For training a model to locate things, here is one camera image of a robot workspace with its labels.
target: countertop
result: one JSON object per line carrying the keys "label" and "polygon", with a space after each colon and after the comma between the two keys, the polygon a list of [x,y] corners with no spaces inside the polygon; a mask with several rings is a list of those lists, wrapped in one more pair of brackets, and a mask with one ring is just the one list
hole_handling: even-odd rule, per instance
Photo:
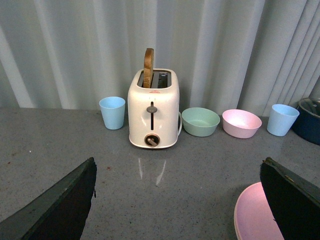
{"label": "countertop", "polygon": [[0,221],[94,157],[96,198],[82,240],[236,240],[237,199],[260,181],[266,157],[320,186],[320,146],[292,130],[274,136],[261,119],[248,139],[221,121],[211,136],[182,129],[174,146],[150,150],[130,143],[127,115],[108,130],[98,110],[0,108]]}

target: blue cup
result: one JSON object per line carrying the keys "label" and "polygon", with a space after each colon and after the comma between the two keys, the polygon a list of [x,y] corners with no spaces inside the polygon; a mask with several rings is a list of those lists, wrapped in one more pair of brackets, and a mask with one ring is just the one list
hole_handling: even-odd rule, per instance
{"label": "blue cup", "polygon": [[275,136],[284,136],[299,116],[299,111],[284,104],[274,104],[270,111],[267,130]]}
{"label": "blue cup", "polygon": [[117,130],[124,125],[126,101],[118,96],[109,96],[99,101],[104,125],[107,129]]}

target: white toaster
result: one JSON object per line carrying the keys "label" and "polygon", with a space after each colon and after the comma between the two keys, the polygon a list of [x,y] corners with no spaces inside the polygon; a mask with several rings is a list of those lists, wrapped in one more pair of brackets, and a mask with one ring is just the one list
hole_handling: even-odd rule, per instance
{"label": "white toaster", "polygon": [[144,70],[134,76],[128,92],[129,140],[140,148],[174,145],[181,131],[179,84],[174,71],[154,68],[151,88],[143,88]]}

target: pot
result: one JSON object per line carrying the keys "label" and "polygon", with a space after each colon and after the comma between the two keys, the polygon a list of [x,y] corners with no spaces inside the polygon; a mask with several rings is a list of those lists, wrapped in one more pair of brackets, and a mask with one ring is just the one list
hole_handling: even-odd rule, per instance
{"label": "pot", "polygon": [[320,98],[303,98],[298,102],[300,112],[292,130],[301,138],[320,145]]}

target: mint green bowl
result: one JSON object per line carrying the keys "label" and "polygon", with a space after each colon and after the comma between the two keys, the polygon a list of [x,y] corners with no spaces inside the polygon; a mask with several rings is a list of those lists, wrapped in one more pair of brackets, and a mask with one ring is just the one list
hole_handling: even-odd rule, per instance
{"label": "mint green bowl", "polygon": [[216,130],[220,117],[209,109],[191,107],[182,112],[182,122],[187,133],[196,137],[207,137]]}

